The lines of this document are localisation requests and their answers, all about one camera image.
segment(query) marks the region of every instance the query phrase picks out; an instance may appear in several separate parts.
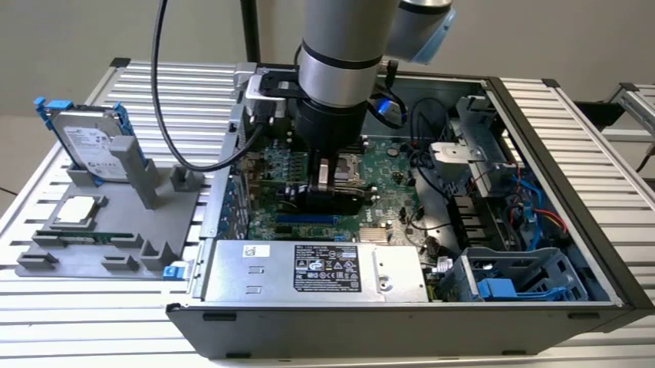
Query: blue cable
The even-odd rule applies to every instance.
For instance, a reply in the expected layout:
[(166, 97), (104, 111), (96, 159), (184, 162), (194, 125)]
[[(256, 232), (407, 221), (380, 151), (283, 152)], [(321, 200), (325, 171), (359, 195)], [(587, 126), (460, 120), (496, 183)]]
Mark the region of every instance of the blue cable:
[[(529, 189), (532, 192), (536, 193), (536, 199), (539, 203), (539, 209), (543, 208), (543, 192), (539, 188), (536, 188), (532, 184), (529, 184), (525, 180), (516, 178), (512, 176), (512, 181), (520, 183), (520, 186), (525, 187)], [(536, 234), (532, 238), (532, 241), (529, 242), (529, 246), (527, 248), (527, 251), (533, 251), (536, 249), (536, 246), (539, 244), (539, 240), (541, 240), (541, 221), (539, 219), (539, 216), (536, 216)]]

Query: slotted metal surface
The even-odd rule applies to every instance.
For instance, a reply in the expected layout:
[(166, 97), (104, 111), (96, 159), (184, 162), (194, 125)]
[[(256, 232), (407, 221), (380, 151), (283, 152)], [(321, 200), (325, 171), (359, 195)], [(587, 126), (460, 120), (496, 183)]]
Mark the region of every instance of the slotted metal surface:
[(639, 94), (641, 95), (645, 102), (651, 104), (655, 109), (655, 84), (637, 84)]
[[(149, 104), (148, 65), (132, 63), (124, 70), (112, 70), (98, 84), (88, 104), (112, 104), (120, 100), (128, 108), (136, 134), (146, 156), (160, 165), (170, 165), (173, 159), (162, 145)], [(173, 128), (173, 139), (180, 150), (196, 163), (214, 161), (221, 145), (230, 106), (232, 66), (162, 64), (160, 68), (160, 92), (165, 118)], [(525, 85), (520, 92), (536, 93), (532, 97), (548, 97), (547, 89), (536, 82), (512, 80), (508, 84)], [(525, 107), (533, 109), (535, 103)], [(539, 123), (569, 123), (539, 121)], [(544, 133), (551, 129), (541, 125)], [(601, 153), (592, 140), (548, 139), (561, 159)], [(563, 165), (576, 165), (567, 161)], [(209, 362), (201, 358), (168, 322), (164, 305), (178, 300), (186, 290), (182, 282), (162, 281), (94, 281), (78, 279), (17, 278), (13, 273), (16, 257), (25, 250), (33, 230), (40, 228), (54, 208), (68, 184), (64, 167), (68, 160), (56, 146), (44, 159), (34, 176), (21, 191), (9, 212), (0, 220), (0, 362), (2, 366), (242, 366), (244, 363)], [(613, 188), (629, 188), (627, 180), (608, 177), (575, 176), (571, 183), (580, 193), (611, 194)], [(200, 197), (193, 222), (186, 237), (184, 258), (196, 255), (200, 220), (206, 198)], [(615, 207), (603, 198), (591, 197), (593, 216), (608, 228), (648, 228), (651, 212), (639, 201), (637, 207)], [(633, 222), (631, 213), (648, 213)], [(647, 293), (655, 299), (655, 251), (648, 246), (629, 243), (620, 246), (621, 256)], [(265, 366), (655, 366), (655, 317), (647, 317), (612, 333), (585, 333), (557, 347), (528, 357), (460, 357), (456, 362), (436, 357), (356, 360), (248, 361)]]
[(652, 191), (559, 89), (503, 82), (623, 261), (655, 274)]

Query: power supply label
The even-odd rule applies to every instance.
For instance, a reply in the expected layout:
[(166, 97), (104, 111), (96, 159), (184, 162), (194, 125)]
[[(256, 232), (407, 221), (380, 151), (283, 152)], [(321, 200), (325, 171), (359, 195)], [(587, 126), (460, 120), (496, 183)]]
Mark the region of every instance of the power supply label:
[(293, 267), (293, 288), (300, 292), (361, 292), (355, 245), (296, 245)]

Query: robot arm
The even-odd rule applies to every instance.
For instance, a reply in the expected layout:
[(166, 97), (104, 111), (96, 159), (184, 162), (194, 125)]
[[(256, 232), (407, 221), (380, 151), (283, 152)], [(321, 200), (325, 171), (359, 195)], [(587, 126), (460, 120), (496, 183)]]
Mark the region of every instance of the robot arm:
[(455, 18), (451, 0), (308, 0), (296, 131), (331, 156), (355, 142), (383, 54), (427, 63)]

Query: circuit board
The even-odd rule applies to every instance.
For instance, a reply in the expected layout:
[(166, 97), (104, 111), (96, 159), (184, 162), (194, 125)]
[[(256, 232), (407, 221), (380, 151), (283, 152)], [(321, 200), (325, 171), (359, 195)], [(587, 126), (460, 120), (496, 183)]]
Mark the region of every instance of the circuit board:
[[(291, 204), (279, 200), (276, 192), (288, 182), (305, 180), (307, 154), (291, 152), (288, 148), (277, 146), (277, 143), (272, 143), (260, 152), (257, 158), (265, 161), (260, 165), (263, 171), (249, 176), (252, 180), (248, 183), (250, 193), (256, 193), (250, 196), (249, 239), (376, 242), (365, 236), (375, 233), (381, 234), (389, 245), (423, 244), (424, 234), (413, 228), (407, 231), (407, 224), (399, 219), (403, 207), (407, 214), (411, 214), (419, 206), (409, 162), (400, 152), (400, 143), (369, 139), (363, 155), (348, 154), (343, 157), (359, 163), (359, 179), (365, 186), (377, 188), (379, 198), (356, 215), (307, 215), (301, 222), (285, 222), (292, 216), (280, 215), (284, 212), (280, 210)], [(364, 231), (360, 236), (361, 229), (379, 231)]]

